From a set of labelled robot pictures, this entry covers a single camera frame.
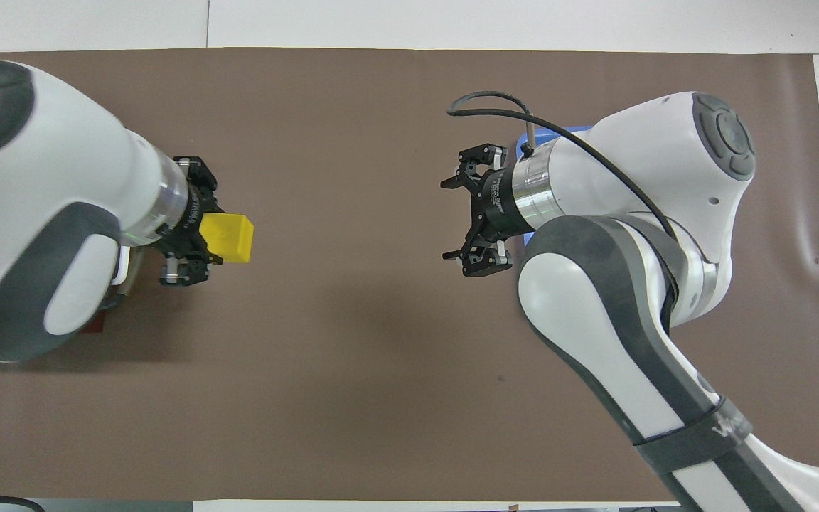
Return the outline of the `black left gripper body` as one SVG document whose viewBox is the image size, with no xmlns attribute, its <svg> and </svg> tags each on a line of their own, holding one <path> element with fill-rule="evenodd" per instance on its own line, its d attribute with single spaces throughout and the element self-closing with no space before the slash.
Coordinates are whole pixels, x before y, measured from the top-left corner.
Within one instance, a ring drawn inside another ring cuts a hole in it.
<svg viewBox="0 0 819 512">
<path fill-rule="evenodd" d="M 186 201 L 181 204 L 178 184 L 161 184 L 160 200 L 169 204 L 166 222 L 159 225 L 159 252 L 166 258 L 214 262 L 208 244 L 200 233 L 200 225 L 206 213 L 217 210 L 214 179 L 196 179 L 186 184 Z"/>
</svg>

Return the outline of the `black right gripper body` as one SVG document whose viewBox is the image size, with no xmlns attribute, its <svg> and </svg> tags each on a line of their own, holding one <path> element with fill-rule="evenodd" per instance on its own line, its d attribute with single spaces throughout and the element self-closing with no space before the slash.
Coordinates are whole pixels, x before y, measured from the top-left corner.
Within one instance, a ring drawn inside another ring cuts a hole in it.
<svg viewBox="0 0 819 512">
<path fill-rule="evenodd" d="M 484 240 L 507 240 L 525 233 L 525 220 L 520 214 L 513 195 L 515 165 L 489 169 L 481 179 L 481 197 L 472 198 L 474 217 L 482 214 L 480 230 Z"/>
</svg>

